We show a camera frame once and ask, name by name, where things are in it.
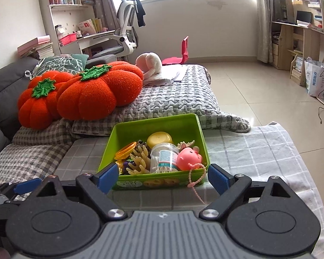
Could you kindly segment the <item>purple toy grapes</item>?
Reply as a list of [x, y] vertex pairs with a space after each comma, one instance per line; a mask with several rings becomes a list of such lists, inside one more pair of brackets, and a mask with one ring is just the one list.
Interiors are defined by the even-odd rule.
[[130, 170], [134, 170], [136, 166], [136, 163], [131, 159], [124, 160], [123, 162], [123, 172], [126, 172], [129, 168]]

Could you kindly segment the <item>pink pig toy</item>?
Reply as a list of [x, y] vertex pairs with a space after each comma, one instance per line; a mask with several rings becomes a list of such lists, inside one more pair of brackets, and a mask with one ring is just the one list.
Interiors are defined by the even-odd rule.
[[[199, 196], [195, 189], [206, 176], [206, 167], [202, 163], [202, 156], [199, 153], [199, 148], [186, 147], [177, 156], [176, 166], [180, 171], [188, 171], [188, 188], [191, 188], [196, 197], [204, 204], [204, 201]], [[192, 181], [192, 172], [194, 170], [202, 170], [202, 175], [196, 181]]]

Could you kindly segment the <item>clear cotton swab jar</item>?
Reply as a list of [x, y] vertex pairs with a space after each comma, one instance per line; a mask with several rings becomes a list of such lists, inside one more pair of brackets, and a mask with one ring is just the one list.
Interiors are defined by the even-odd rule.
[[178, 148], [174, 144], [161, 143], [151, 149], [150, 173], [166, 173], [178, 171]]

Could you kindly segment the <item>yellow toy pot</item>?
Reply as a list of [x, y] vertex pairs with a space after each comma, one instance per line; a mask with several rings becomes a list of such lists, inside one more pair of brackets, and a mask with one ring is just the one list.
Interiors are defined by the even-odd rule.
[[154, 146], [161, 144], [161, 143], [170, 143], [173, 144], [173, 139], [170, 134], [167, 132], [155, 132], [152, 133], [147, 138], [147, 145], [149, 148], [153, 148]]

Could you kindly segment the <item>beige starfish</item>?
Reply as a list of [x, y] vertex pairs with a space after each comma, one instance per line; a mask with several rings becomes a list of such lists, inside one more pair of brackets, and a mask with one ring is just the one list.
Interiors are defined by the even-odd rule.
[[177, 148], [179, 151], [182, 151], [185, 148], [192, 147], [194, 145], [194, 143], [195, 143], [195, 140], [193, 140], [191, 142], [180, 142], [177, 144]]

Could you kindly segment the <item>grey knitted blanket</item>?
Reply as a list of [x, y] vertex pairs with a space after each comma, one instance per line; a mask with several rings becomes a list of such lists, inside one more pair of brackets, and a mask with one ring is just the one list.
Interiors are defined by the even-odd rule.
[[[114, 125], [134, 120], [196, 114], [203, 129], [247, 133], [247, 120], [220, 110], [210, 84], [208, 70], [189, 64], [182, 81], [165, 86], [144, 87], [135, 101], [116, 108], [107, 118], [95, 121], [60, 119], [44, 130], [21, 126], [13, 119], [0, 125], [0, 184], [44, 178], [52, 174], [81, 136], [109, 136]], [[0, 107], [0, 114], [14, 118], [12, 108]]]

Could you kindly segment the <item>beige coral toy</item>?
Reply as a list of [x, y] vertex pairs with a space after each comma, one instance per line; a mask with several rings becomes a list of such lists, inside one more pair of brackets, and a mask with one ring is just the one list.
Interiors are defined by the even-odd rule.
[[135, 169], [127, 169], [129, 175], [148, 174], [150, 172], [150, 152], [145, 144], [138, 145], [130, 154], [130, 158], [136, 163]]

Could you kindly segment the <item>dark grey sofa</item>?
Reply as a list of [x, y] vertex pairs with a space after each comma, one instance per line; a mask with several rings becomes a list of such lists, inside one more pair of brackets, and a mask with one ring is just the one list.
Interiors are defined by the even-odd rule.
[[0, 152], [21, 127], [17, 101], [30, 82], [25, 72], [32, 72], [37, 63], [35, 58], [26, 57], [0, 69]]

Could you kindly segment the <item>white paper shopping bag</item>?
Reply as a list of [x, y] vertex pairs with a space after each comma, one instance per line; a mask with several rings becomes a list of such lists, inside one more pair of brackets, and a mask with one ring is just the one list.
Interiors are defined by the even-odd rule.
[[324, 63], [307, 57], [304, 61], [304, 66], [309, 96], [324, 99]]

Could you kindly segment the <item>stack of books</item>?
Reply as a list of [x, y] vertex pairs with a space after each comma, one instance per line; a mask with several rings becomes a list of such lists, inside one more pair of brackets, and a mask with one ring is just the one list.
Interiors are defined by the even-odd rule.
[[50, 35], [40, 36], [17, 48], [20, 58], [33, 57], [42, 60], [46, 57], [54, 56]]

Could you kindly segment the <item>pink storage basket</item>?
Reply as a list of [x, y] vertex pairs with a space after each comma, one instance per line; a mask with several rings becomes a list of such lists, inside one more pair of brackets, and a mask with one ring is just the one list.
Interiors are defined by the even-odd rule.
[[77, 40], [76, 33], [68, 34], [59, 39], [59, 43], [61, 46], [68, 45]]

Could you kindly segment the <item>wooden desk shelf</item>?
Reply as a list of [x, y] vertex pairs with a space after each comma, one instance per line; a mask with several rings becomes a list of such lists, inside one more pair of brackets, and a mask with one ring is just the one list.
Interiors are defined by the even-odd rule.
[[273, 66], [306, 86], [304, 62], [320, 59], [324, 37], [324, 0], [279, 0], [280, 17], [272, 24]]

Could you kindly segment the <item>grey curtain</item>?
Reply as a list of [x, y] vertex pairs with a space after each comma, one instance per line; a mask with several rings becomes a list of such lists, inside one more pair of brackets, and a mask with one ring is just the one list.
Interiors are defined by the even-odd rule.
[[95, 15], [101, 19], [102, 25], [109, 30], [118, 29], [120, 26], [113, 0], [94, 0], [94, 2]]
[[272, 63], [273, 0], [256, 0], [256, 4], [259, 22], [257, 59], [263, 63]]

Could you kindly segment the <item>white bookshelf desk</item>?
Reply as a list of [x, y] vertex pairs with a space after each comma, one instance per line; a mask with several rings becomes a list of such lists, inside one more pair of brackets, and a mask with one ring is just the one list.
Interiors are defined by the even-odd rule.
[[79, 31], [78, 24], [87, 20], [100, 25], [100, 31], [109, 30], [102, 25], [94, 10], [94, 0], [39, 0], [45, 32], [50, 35], [54, 53], [81, 53], [79, 49], [63, 50], [59, 39]]

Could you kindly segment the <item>grey curtain right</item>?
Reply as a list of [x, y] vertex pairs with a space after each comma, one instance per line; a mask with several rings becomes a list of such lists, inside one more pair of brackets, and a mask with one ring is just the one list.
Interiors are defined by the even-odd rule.
[[257, 59], [263, 63], [272, 63], [273, 0], [256, 0], [256, 4], [259, 22]]

